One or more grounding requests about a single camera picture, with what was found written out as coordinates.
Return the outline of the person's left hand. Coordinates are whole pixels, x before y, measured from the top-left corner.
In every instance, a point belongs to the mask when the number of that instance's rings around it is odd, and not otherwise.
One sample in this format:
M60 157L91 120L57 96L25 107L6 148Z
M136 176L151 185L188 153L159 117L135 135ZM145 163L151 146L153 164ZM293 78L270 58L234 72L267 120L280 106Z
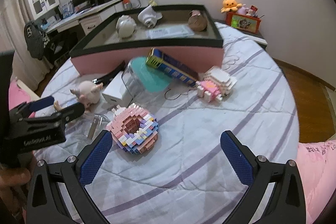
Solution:
M14 196L13 188L30 182L36 162L37 160L33 156L28 168L8 169L1 167L1 199L12 214L20 208L19 201Z

